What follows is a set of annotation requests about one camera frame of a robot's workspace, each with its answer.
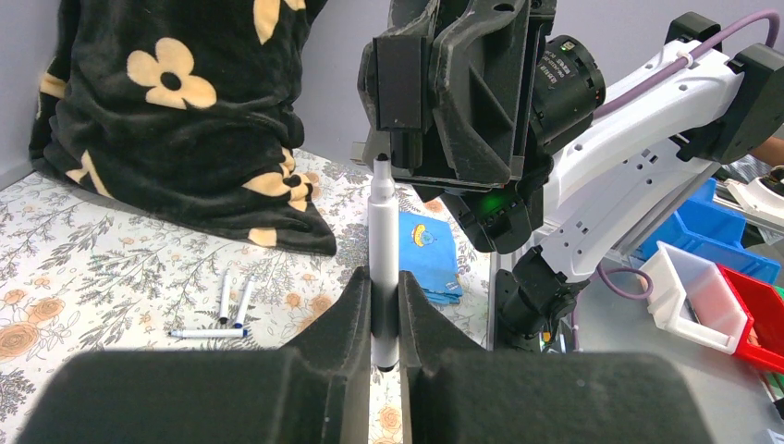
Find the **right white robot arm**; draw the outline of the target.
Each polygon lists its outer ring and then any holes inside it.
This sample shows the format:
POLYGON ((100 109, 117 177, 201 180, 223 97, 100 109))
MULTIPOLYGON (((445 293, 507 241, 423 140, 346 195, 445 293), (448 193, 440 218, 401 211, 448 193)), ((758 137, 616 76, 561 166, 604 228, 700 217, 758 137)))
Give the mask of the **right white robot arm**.
POLYGON ((607 85, 553 1, 394 1, 363 50, 362 158, 441 198, 495 272, 487 344, 534 350, 605 255, 628 252, 720 166, 783 122, 780 17, 673 20, 660 51, 607 85))

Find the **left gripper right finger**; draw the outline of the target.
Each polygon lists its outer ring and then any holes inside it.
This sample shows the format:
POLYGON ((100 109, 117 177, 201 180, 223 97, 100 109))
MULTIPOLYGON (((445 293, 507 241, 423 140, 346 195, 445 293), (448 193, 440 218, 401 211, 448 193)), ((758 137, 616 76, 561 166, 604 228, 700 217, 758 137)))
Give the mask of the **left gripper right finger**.
POLYGON ((487 351, 398 283, 407 443, 708 443, 684 378, 641 353, 487 351))

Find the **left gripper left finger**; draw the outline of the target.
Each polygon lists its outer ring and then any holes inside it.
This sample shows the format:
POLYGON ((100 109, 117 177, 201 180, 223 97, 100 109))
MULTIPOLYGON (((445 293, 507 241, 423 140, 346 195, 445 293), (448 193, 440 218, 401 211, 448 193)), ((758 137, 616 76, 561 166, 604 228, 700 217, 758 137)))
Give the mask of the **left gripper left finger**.
POLYGON ((101 351, 58 370, 21 443, 364 443, 371 280, 277 349, 101 351))

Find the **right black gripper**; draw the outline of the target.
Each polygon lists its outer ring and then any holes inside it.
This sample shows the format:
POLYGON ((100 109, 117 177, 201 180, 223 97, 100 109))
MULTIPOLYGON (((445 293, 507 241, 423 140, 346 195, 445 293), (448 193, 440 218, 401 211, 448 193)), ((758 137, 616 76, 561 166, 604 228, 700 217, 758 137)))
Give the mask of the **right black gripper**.
POLYGON ((534 69, 553 1, 393 1, 364 48, 370 121, 357 161, 392 160, 397 181, 485 191, 521 178, 534 69))

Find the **black pen cap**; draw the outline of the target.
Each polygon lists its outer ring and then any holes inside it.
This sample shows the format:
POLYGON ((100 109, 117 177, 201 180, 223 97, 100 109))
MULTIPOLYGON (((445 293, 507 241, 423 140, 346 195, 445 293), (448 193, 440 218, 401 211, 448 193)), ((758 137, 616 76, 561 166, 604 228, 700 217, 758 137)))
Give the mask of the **black pen cap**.
POLYGON ((390 132, 392 165, 415 170, 423 163, 423 129, 393 129, 390 132))

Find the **white pen two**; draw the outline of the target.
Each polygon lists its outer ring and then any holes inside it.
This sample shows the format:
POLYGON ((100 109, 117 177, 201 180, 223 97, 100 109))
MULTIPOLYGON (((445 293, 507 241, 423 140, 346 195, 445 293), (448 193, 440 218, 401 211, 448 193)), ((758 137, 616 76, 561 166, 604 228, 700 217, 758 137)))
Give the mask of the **white pen two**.
POLYGON ((245 325, 246 315, 248 312, 252 294, 254 292, 255 281, 256 281, 255 276, 249 276, 246 280, 245 287, 243 289, 239 301, 237 316, 233 324, 234 328, 242 328, 245 325))

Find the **white pen one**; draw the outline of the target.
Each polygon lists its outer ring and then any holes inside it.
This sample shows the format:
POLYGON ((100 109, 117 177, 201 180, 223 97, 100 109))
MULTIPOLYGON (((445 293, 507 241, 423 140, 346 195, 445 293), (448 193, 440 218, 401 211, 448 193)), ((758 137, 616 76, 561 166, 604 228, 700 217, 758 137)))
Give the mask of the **white pen one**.
POLYGON ((177 339, 241 339, 250 334, 245 328, 171 330, 168 336, 177 339))

